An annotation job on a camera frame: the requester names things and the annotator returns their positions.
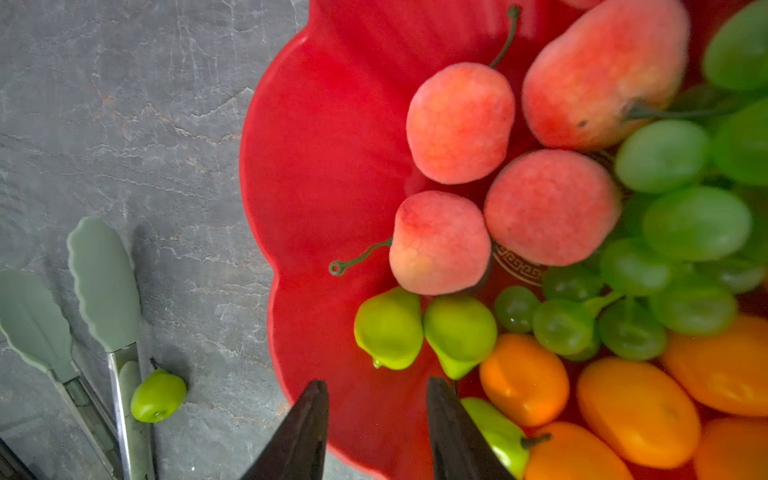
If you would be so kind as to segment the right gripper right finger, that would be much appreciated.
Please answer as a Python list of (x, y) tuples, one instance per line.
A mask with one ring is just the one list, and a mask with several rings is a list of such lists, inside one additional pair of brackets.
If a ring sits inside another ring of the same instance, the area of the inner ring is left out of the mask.
[(514, 479), (444, 378), (428, 380), (426, 405), (435, 479)]

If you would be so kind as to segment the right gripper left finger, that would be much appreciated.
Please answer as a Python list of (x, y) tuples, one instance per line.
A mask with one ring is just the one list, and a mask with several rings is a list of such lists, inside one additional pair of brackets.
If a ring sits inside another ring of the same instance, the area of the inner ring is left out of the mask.
[(327, 384), (312, 380), (242, 479), (321, 479), (328, 420)]

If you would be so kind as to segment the green pear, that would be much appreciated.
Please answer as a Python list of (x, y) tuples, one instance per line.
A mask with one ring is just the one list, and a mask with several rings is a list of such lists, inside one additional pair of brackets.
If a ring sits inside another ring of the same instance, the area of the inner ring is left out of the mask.
[(466, 397), (460, 402), (496, 457), (516, 479), (523, 478), (531, 450), (553, 438), (548, 432), (529, 438), (520, 427), (485, 400)]
[(375, 368), (408, 368), (424, 341), (421, 297), (395, 287), (369, 298), (357, 310), (354, 337)]
[(445, 375), (460, 380), (493, 351), (498, 327), (493, 313), (469, 295), (435, 297), (424, 313), (427, 342)]

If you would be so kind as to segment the orange mandarin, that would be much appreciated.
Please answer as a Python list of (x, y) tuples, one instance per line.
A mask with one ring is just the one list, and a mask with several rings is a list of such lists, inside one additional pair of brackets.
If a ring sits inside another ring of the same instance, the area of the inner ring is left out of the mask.
[(631, 463), (675, 469), (699, 445), (702, 424), (693, 400), (650, 363), (592, 362), (579, 375), (576, 398), (590, 429)]
[(500, 335), (480, 364), (479, 377), (491, 403), (519, 426), (538, 427), (555, 420), (570, 396), (561, 359), (527, 334)]
[(767, 416), (767, 320), (741, 315), (712, 337), (672, 334), (664, 369), (696, 401), (745, 417)]
[(585, 428), (569, 422), (555, 422), (536, 430), (532, 437), (545, 434), (551, 439), (529, 450), (525, 479), (633, 480), (624, 461)]
[(704, 427), (693, 465), (698, 479), (766, 479), (767, 421), (710, 421)]

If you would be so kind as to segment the green lime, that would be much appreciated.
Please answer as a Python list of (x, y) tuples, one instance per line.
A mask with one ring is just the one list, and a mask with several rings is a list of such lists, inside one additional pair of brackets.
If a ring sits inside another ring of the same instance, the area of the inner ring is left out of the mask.
[(149, 361), (153, 371), (134, 391), (130, 410), (137, 421), (158, 423), (182, 405), (187, 385), (181, 377), (163, 369), (153, 357)]

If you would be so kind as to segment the red flower-shaped bowl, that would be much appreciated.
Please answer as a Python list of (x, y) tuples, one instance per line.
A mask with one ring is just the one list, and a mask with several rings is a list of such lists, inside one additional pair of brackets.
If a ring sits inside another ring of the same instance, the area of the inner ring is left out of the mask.
[[(698, 117), (709, 132), (745, 133), (745, 126), (728, 124), (727, 114), (759, 100), (767, 103), (766, 3), (679, 2), (690, 16), (689, 59), (670, 109), (709, 107), (712, 115)], [(507, 39), (507, 10), (512, 5), (519, 6), (521, 14), (514, 40), (497, 66), (516, 101), (506, 158), (482, 179), (456, 185), (435, 182), (418, 170), (410, 152), (406, 136), (410, 102), (427, 79), (452, 64), (490, 64)], [(326, 454), (334, 453), (379, 479), (435, 479), (428, 380), (444, 378), (459, 400), (475, 397), (491, 403), (480, 383), (482, 362), (460, 380), (448, 378), (425, 331), (418, 357), (404, 370), (375, 368), (371, 356), (357, 345), (354, 321), (360, 305), (401, 287), (390, 269), (387, 247), (341, 276), (330, 274), (329, 265), (353, 259), (370, 245), (389, 239), (395, 214), (411, 195), (447, 192), (472, 201), (483, 213), (499, 173), (516, 158), (541, 149), (526, 123), (521, 100), (531, 63), (588, 11), (562, 1), (314, 1), (307, 26), (262, 78), (243, 129), (243, 204), (274, 271), (268, 344), (279, 384), (292, 406), (310, 381), (327, 384)], [(706, 263), (702, 269), (735, 288), (739, 316), (767, 320), (767, 180), (757, 184), (750, 174), (735, 180), (710, 167), (704, 182), (733, 191), (766, 221), (763, 244), (751, 247), (765, 259), (764, 266), (749, 267), (734, 259)], [(498, 327), (497, 339), (506, 333), (524, 334), (508, 330), (495, 315), (494, 305), (503, 290), (524, 287), (540, 302), (562, 294), (585, 294), (575, 278), (526, 260), (488, 233), (492, 253), (484, 278), (469, 289), (445, 295), (469, 295), (488, 307)], [(534, 333), (525, 334), (553, 352)], [(563, 412), (545, 425), (516, 424), (529, 438), (555, 422), (573, 423), (597, 436), (580, 413), (576, 384), (590, 363), (604, 358), (650, 363), (687, 393), (660, 358), (619, 356), (600, 337), (593, 339), (586, 353), (553, 353), (568, 374), (569, 400)], [(702, 434), (712, 420), (767, 421), (767, 416), (721, 412), (688, 396), (698, 411)], [(633, 479), (698, 479), (693, 457), (671, 470), (619, 457)]]

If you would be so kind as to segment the green grape bunch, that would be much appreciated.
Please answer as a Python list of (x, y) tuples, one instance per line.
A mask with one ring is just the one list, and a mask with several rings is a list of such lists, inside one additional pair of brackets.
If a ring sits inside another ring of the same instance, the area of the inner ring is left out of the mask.
[(764, 217), (733, 191), (704, 182), (716, 167), (731, 179), (745, 174), (767, 180), (767, 153), (751, 138), (767, 127), (767, 103), (756, 101), (727, 114), (745, 133), (709, 132), (699, 116), (709, 107), (673, 111), (634, 105), (627, 116), (643, 121), (620, 142), (597, 150), (567, 150), (603, 166), (622, 192), (614, 229), (587, 259), (547, 266), (584, 286), (582, 296), (540, 302), (524, 287), (497, 297), (499, 322), (515, 333), (534, 333), (560, 355), (582, 354), (595, 337), (631, 360), (660, 358), (672, 334), (712, 337), (739, 317), (737, 292), (704, 273), (706, 263), (744, 260), (762, 267), (751, 252), (764, 240)]

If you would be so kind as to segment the peach top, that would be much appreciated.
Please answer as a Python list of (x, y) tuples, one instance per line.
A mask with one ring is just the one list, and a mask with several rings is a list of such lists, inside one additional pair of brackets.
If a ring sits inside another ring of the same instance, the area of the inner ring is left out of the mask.
[(506, 158), (516, 101), (497, 70), (514, 40), (521, 8), (507, 10), (505, 43), (486, 65), (452, 64), (427, 79), (414, 94), (406, 118), (413, 161), (427, 178), (446, 185), (488, 176)]

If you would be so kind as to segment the red peach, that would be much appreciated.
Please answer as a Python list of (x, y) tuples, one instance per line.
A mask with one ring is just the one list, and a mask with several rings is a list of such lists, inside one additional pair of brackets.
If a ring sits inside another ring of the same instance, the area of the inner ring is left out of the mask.
[(575, 9), (590, 10), (602, 3), (603, 0), (562, 0), (562, 2)]

